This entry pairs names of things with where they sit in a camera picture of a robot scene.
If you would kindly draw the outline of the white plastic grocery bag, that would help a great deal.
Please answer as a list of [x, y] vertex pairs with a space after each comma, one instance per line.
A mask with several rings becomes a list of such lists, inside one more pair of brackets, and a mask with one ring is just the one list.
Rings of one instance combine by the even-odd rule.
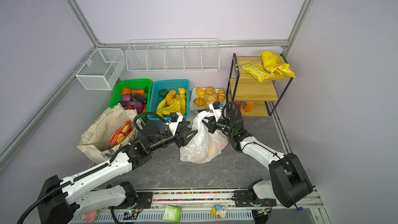
[[208, 131], [208, 127], [202, 122], [205, 117], [213, 117], [214, 113], [200, 112], [193, 120], [192, 130], [197, 134], [188, 145], [180, 148], [180, 160], [192, 163], [207, 163], [222, 153], [229, 141], [220, 131], [214, 133]]

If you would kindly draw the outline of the red snack bag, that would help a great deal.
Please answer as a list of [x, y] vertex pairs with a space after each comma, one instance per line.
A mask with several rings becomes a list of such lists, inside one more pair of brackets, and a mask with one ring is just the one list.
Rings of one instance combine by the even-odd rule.
[[126, 121], [124, 125], [112, 135], [110, 140], [111, 147], [121, 144], [126, 139], [126, 137], [128, 137], [132, 133], [133, 127], [131, 124], [131, 120]]

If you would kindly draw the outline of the cream canvas tote bag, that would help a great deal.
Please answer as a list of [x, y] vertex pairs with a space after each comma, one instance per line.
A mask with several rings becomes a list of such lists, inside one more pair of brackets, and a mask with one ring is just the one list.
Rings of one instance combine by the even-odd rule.
[[107, 108], [89, 129], [81, 136], [77, 148], [82, 151], [92, 162], [100, 164], [108, 159], [123, 145], [133, 141], [137, 136], [137, 130], [132, 132], [121, 142], [112, 146], [112, 136], [127, 121], [132, 121], [138, 112], [136, 110], [125, 110], [120, 104]]

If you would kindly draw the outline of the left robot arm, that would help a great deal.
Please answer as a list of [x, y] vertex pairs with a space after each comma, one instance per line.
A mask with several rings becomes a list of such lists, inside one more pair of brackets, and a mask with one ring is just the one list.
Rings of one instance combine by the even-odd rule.
[[72, 176], [48, 178], [38, 199], [17, 222], [24, 223], [34, 209], [38, 210], [42, 224], [68, 224], [76, 216], [103, 207], [133, 206], [137, 194], [130, 183], [122, 183], [109, 190], [97, 190], [97, 186], [142, 166], [157, 149], [166, 148], [172, 143], [178, 147], [186, 146], [197, 134], [196, 130], [188, 128], [190, 122], [177, 114], [167, 121], [151, 112], [150, 115], [159, 119], [160, 123], [147, 124], [141, 128], [137, 121], [146, 115], [148, 113], [141, 113], [133, 119], [132, 125], [138, 131], [137, 136], [120, 147], [110, 159]]

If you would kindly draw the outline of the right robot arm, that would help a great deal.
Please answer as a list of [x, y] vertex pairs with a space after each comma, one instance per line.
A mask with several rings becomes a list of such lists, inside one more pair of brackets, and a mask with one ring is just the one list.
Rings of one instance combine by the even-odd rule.
[[237, 152], [251, 156], [270, 174], [270, 180], [260, 179], [248, 186], [245, 196], [235, 199], [253, 206], [271, 204], [271, 199], [284, 207], [296, 204], [313, 192], [313, 185], [297, 155], [278, 152], [258, 141], [244, 127], [244, 120], [235, 102], [222, 105], [219, 101], [209, 105], [212, 116], [202, 121], [210, 133], [221, 131]]

